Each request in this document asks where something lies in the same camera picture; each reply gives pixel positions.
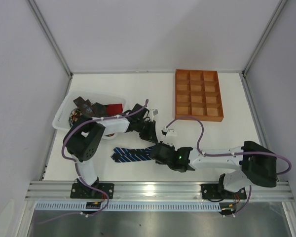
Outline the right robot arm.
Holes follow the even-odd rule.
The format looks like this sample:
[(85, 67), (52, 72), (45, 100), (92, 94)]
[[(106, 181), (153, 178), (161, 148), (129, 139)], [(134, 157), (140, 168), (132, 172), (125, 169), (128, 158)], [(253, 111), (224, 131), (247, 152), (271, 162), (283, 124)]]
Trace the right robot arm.
[(273, 152), (253, 142), (227, 150), (203, 150), (181, 147), (175, 149), (159, 143), (152, 149), (150, 158), (178, 172), (205, 168), (229, 169), (219, 178), (219, 191), (235, 193), (241, 188), (257, 185), (274, 188), (277, 183), (276, 162)]

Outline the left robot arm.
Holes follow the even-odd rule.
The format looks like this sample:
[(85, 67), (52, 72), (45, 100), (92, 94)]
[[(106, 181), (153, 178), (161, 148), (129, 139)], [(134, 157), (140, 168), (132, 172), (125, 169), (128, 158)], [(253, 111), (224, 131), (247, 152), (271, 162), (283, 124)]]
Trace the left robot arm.
[(74, 162), (82, 186), (96, 190), (99, 178), (92, 158), (101, 140), (108, 135), (137, 132), (140, 139), (156, 144), (158, 139), (154, 118), (157, 114), (158, 110), (148, 109), (147, 104), (136, 104), (132, 110), (110, 117), (81, 115), (63, 140), (62, 157)]

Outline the navy blue striped tie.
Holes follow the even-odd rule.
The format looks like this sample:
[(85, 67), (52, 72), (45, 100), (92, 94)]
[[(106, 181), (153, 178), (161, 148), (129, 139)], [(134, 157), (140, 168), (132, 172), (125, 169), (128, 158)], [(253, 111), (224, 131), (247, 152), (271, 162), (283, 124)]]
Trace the navy blue striped tie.
[(127, 149), (116, 147), (113, 150), (111, 159), (116, 163), (150, 161), (152, 160), (150, 154), (154, 148), (155, 146), (150, 146), (145, 149)]

